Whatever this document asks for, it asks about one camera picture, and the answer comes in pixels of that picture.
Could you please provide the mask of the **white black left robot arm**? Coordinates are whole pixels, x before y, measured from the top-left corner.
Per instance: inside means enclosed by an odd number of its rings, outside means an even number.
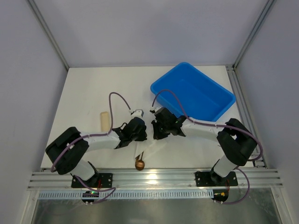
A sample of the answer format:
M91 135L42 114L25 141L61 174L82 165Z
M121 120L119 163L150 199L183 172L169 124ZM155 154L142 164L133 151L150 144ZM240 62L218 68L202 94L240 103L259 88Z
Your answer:
M52 162L51 172L60 175L70 173L83 181L89 181L98 174L95 167L83 160L85 153L100 149L119 149L133 141L147 139L145 122L132 118L124 128L113 128L110 133L82 133L70 127L50 143L45 152Z

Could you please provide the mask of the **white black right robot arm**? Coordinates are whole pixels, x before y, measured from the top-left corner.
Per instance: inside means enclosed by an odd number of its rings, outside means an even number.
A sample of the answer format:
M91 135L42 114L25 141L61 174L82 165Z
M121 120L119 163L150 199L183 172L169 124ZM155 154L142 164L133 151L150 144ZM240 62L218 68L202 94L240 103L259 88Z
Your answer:
M219 143L224 155L208 172L208 181L213 186L221 186L227 182L228 175L235 168L244 166L249 160L257 140L237 119L231 118L224 124L205 123L192 120L184 115L176 117L167 108L155 108L150 111L155 119L151 122L153 137L161 140L173 136L201 137Z

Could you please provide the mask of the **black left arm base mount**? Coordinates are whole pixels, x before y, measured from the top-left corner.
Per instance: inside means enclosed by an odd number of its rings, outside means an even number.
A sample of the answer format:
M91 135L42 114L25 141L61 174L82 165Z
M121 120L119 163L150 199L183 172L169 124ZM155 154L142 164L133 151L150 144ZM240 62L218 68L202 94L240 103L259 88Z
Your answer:
M95 174L92 178L82 182L90 188L111 188L113 182L112 173L99 173ZM72 176L71 188L85 188L85 186L75 177Z

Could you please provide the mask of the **copper spoon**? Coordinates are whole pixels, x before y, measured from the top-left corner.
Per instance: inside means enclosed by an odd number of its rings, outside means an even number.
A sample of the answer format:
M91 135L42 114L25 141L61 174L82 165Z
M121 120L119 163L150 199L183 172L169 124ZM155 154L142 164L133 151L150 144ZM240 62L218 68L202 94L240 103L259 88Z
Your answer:
M142 160L142 158L143 158L143 154L144 154L144 152L142 152L140 155L138 155L138 156L135 158L135 168L136 168L136 170L141 171L141 170L143 170L144 167L145 167L145 163L144 163L144 161Z

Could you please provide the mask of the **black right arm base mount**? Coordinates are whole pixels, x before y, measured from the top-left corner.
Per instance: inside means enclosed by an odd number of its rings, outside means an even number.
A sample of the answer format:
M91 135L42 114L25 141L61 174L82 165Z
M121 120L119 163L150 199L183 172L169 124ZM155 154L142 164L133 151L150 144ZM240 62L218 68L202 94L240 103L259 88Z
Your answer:
M217 175L214 171L197 171L194 173L197 187L238 186L236 173L231 171L226 177Z

